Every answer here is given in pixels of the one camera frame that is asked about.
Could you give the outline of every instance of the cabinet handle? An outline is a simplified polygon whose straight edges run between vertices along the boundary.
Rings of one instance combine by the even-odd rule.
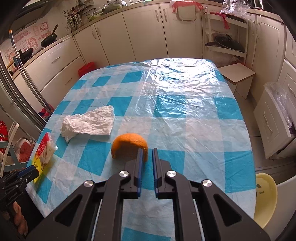
[[[93,37],[96,39],[96,36],[94,35],[94,30],[92,29],[91,31],[92,31]]]
[[[155,15],[156,15],[156,18],[157,18],[157,22],[159,22],[158,13],[157,13],[156,9],[155,9]]]
[[[69,79],[69,80],[67,81],[67,83],[65,83],[65,85],[68,84],[72,79],[73,79],[73,77],[71,77],[71,79]]]
[[[268,122],[267,122],[267,119],[266,119],[266,116],[265,116],[265,111],[264,111],[264,113],[263,113],[263,116],[264,116],[265,123],[266,123],[266,125],[267,125],[268,129],[269,129],[269,130],[270,130],[270,132],[272,133],[272,129],[269,127],[269,124],[268,124]]]
[[[289,84],[288,84],[288,88],[289,88],[289,90],[291,91],[291,93],[293,94],[293,96],[296,98],[296,94],[295,94],[294,90],[292,90],[292,88],[290,87]]]
[[[52,64],[53,64],[54,62],[56,62],[60,57],[61,57],[61,56],[57,57],[54,61],[52,61]]]
[[[254,20],[252,21],[251,31],[252,31],[252,35],[253,35],[253,37],[255,37],[255,34],[254,34],[254,32],[253,32],[253,24],[255,24],[255,21],[254,21]]]
[[[165,9],[163,9],[163,15],[165,16],[165,21],[167,22],[166,14],[165,14]]]
[[[257,38],[260,39],[258,36],[258,25],[260,26],[260,34],[261,34],[261,24],[257,22],[257,26],[256,26]]]
[[[98,35],[99,35],[100,37],[102,37],[102,35],[100,34],[99,27],[96,28],[96,31],[97,31]]]

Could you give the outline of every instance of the blue and white checkered tablecloth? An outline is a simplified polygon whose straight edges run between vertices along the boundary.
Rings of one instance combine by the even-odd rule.
[[[105,105],[114,107],[110,136],[79,134],[65,142],[60,128],[66,115]],[[40,183],[27,187],[44,216],[85,180],[103,181],[123,169],[124,163],[112,160],[110,149],[113,140],[127,132],[147,140],[149,158],[141,198],[124,201],[122,241],[174,240],[172,201],[155,198],[153,148],[173,170],[189,180],[212,180],[254,216],[256,183],[249,134],[233,94],[209,60],[154,59],[90,72],[59,104],[38,143],[47,131],[59,149]]]

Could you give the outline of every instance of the yellow and red package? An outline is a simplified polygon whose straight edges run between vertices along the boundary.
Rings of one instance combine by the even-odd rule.
[[[50,159],[57,149],[58,148],[51,139],[49,132],[46,132],[32,160],[33,165],[39,171],[39,176],[34,179],[34,183],[38,181],[45,166],[49,163]]]

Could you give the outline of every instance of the silver screw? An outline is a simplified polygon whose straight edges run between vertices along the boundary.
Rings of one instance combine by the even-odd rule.
[[[89,188],[94,184],[94,182],[92,180],[87,180],[84,182],[84,186]]]
[[[212,185],[212,182],[210,180],[203,180],[202,181],[202,184],[205,186],[205,187],[210,187]]]
[[[128,171],[121,171],[121,172],[119,173],[119,175],[120,175],[121,177],[127,177],[127,176],[129,175],[129,173],[128,173]]]
[[[177,175],[177,173],[175,171],[173,171],[173,170],[170,170],[170,171],[167,172],[167,175],[169,177],[175,177]]]

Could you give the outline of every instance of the tiled floor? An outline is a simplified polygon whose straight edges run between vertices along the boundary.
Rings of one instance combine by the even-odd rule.
[[[239,108],[249,132],[256,173],[264,172],[271,175],[276,184],[295,176],[296,162],[294,160],[296,158],[265,159],[260,131],[253,114],[253,103],[249,97],[244,99],[236,92],[234,93],[234,97],[239,104]]]

